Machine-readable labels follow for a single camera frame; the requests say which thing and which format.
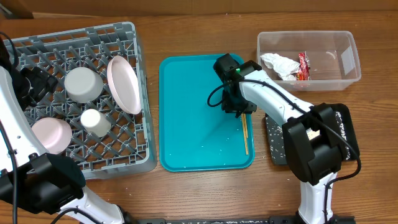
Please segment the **wooden chopstick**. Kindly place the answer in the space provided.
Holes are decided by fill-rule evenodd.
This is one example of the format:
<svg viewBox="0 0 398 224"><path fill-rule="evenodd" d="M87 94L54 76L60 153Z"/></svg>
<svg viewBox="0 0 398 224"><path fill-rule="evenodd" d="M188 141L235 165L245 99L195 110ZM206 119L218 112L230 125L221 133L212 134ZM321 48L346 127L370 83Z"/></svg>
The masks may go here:
<svg viewBox="0 0 398 224"><path fill-rule="evenodd" d="M247 140L247 138L248 138L248 125L247 125L247 116L246 116L245 113L242 114L242 122L243 122L243 125L244 125L243 128L244 128L245 138Z"/></svg>
<svg viewBox="0 0 398 224"><path fill-rule="evenodd" d="M246 155L249 154L248 150L248 127L247 127L247 120L246 120L246 114L242 113L241 114L241 121L243 125L243 136L244 136L244 147L245 147L245 153Z"/></svg>

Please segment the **grey white bowl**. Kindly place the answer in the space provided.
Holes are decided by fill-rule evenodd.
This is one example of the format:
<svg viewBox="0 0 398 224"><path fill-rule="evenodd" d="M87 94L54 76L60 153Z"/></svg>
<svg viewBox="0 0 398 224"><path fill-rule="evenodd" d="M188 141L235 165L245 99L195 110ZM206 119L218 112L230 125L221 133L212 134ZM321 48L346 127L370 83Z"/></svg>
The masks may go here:
<svg viewBox="0 0 398 224"><path fill-rule="evenodd" d="M78 67L67 73L64 85L71 100L87 103L100 96L104 83L96 72L89 68Z"/></svg>

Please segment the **white napkin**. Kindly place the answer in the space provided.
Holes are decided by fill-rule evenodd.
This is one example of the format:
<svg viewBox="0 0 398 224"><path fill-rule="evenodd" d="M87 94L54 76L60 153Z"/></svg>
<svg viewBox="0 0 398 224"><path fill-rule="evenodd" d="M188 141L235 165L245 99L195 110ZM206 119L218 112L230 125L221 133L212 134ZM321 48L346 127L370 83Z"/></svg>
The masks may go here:
<svg viewBox="0 0 398 224"><path fill-rule="evenodd" d="M273 69L283 81L296 80L295 74L300 70L300 64L279 54L264 53L261 60L269 69Z"/></svg>

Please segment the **white cup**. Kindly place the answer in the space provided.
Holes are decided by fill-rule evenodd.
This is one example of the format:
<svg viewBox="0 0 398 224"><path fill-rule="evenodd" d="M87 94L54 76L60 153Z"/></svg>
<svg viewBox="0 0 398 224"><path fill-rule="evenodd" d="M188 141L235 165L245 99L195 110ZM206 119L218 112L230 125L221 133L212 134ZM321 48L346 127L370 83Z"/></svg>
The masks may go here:
<svg viewBox="0 0 398 224"><path fill-rule="evenodd" d="M95 109L85 110L81 114L80 121L89 133L94 133L98 137L107 135L112 127L106 116Z"/></svg>

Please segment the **red snack wrapper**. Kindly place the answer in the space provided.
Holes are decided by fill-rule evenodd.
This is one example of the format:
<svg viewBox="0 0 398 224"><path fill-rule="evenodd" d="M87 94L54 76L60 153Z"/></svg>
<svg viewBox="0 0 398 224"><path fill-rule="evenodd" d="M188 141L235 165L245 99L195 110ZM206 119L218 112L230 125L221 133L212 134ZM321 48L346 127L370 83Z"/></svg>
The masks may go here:
<svg viewBox="0 0 398 224"><path fill-rule="evenodd" d="M300 66L296 73L296 79L300 81L307 81L310 79L310 68L308 66L308 57L306 52L301 52L298 54Z"/></svg>

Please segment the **large white plate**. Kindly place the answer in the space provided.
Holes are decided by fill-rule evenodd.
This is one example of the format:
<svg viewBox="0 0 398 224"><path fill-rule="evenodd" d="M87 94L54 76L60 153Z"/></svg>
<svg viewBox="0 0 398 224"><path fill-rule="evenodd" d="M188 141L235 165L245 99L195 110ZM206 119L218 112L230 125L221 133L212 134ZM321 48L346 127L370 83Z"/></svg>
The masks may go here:
<svg viewBox="0 0 398 224"><path fill-rule="evenodd" d="M139 114L141 112L139 82L129 62L122 56L115 56L108 63L106 77L117 105L128 114Z"/></svg>

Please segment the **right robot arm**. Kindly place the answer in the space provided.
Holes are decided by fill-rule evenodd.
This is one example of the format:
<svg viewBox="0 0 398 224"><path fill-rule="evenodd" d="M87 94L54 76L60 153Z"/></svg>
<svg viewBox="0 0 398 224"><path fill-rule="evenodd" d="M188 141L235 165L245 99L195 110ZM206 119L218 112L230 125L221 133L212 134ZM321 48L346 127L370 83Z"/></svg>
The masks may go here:
<svg viewBox="0 0 398 224"><path fill-rule="evenodd" d="M286 163L300 181L300 221L336 223L331 193L347 151L333 108L294 97L252 60L240 64L225 54L213 69L222 82L223 111L240 117L260 108L281 127Z"/></svg>

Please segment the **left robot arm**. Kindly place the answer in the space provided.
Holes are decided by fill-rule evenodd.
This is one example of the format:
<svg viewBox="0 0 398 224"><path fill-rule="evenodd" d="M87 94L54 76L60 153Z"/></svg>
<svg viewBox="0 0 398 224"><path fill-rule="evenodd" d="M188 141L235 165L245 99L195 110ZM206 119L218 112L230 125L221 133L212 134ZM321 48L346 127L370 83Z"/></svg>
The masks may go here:
<svg viewBox="0 0 398 224"><path fill-rule="evenodd" d="M57 79L34 67L18 71L12 40L1 34L1 200L18 210L56 214L57 223L68 215L80 223L136 223L119 205L111 204L86 186L85 177L71 158L51 154L35 136L23 112L53 92Z"/></svg>

